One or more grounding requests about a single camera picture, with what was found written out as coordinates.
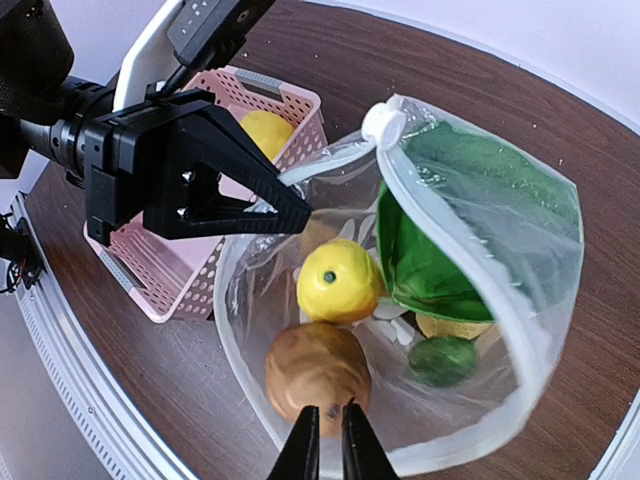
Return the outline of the front aluminium frame rail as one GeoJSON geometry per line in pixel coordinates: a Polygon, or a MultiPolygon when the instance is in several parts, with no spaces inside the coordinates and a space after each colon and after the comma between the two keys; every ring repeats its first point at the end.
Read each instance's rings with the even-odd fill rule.
{"type": "Polygon", "coordinates": [[[36,284],[15,294],[36,351],[80,434],[113,479],[194,479],[139,412],[80,325],[35,234],[19,193],[12,226],[23,221],[44,264],[36,284]]]}

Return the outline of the clear zip top bag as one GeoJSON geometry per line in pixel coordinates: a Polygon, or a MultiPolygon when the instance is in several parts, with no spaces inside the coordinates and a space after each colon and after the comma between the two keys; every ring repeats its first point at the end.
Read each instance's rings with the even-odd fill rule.
{"type": "Polygon", "coordinates": [[[398,476],[482,458],[526,424],[562,352],[584,257],[576,186],[435,106],[394,95],[282,181],[297,235],[239,235],[212,288],[227,359],[271,440],[320,411],[346,470],[358,403],[398,476]]]}

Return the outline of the pink perforated plastic basket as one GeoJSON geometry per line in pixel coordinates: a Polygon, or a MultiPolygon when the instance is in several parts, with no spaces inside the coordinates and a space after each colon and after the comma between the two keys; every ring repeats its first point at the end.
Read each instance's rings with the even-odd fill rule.
{"type": "MultiPolygon", "coordinates": [[[[279,115],[294,134],[274,158],[282,172],[328,144],[321,99],[312,90],[235,67],[197,74],[186,86],[215,95],[238,121],[254,110],[279,115]]],[[[214,280],[225,239],[166,240],[143,227],[142,216],[111,234],[108,247],[83,232],[86,242],[123,290],[154,323],[206,319],[213,309],[214,280]]]]}

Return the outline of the brown potato toy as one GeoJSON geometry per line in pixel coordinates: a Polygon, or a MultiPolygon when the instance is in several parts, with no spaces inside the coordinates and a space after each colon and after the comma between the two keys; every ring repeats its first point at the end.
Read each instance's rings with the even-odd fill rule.
{"type": "Polygon", "coordinates": [[[264,364],[273,408],[293,422],[306,406],[319,409],[320,435],[342,432],[343,408],[355,400],[369,406],[372,379],[364,351],[351,331],[314,322],[282,330],[264,364]]]}

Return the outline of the yellow lemon toy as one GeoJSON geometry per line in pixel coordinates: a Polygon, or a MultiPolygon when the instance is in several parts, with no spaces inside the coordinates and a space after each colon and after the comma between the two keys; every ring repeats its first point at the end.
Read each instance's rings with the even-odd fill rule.
{"type": "Polygon", "coordinates": [[[296,294],[311,321],[350,324],[372,315],[388,292],[374,258],[359,244],[337,238],[306,257],[296,294]]]}

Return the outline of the pale yellow wrinkled fruit toy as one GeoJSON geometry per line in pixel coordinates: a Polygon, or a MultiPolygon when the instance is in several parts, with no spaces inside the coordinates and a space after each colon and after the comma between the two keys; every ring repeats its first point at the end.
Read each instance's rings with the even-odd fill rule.
{"type": "Polygon", "coordinates": [[[492,322],[452,321],[423,314],[416,315],[416,323],[425,338],[452,336],[475,340],[494,326],[492,322]]]}

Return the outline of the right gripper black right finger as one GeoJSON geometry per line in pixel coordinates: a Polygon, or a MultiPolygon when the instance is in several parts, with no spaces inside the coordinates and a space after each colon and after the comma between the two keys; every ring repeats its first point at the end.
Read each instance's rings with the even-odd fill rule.
{"type": "Polygon", "coordinates": [[[345,480],[398,480],[364,410],[352,398],[343,409],[342,464],[345,480]]]}

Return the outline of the green bok choy toy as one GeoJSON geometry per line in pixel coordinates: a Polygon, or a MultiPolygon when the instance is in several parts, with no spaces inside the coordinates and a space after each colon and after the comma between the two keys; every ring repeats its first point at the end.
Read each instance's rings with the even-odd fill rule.
{"type": "Polygon", "coordinates": [[[382,156],[379,253],[395,301],[492,322],[568,319],[584,253],[576,186],[481,132],[421,125],[382,156]]]}

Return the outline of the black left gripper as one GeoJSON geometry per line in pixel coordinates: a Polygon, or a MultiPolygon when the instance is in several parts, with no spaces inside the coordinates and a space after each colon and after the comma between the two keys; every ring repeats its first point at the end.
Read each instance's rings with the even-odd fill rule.
{"type": "Polygon", "coordinates": [[[49,159],[81,180],[93,240],[109,245],[143,209],[144,228],[165,239],[304,230],[310,205],[229,111],[210,105],[180,118],[173,101],[115,112],[112,103],[72,94],[49,128],[49,159]]]}

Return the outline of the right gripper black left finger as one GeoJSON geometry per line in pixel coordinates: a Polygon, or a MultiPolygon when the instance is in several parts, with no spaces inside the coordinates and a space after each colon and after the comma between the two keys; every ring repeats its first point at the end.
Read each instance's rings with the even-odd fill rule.
{"type": "Polygon", "coordinates": [[[305,406],[267,480],[318,480],[320,415],[316,406],[305,406]]]}

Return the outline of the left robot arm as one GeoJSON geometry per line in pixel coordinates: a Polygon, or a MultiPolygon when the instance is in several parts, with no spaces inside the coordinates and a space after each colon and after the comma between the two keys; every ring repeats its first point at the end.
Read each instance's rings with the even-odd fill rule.
{"type": "Polygon", "coordinates": [[[71,75],[48,1],[1,5],[1,175],[29,152],[84,191],[88,235],[109,245],[136,216],[169,240],[301,232],[310,205],[215,95],[188,83],[229,63],[266,1],[169,1],[107,88],[71,75]]]}

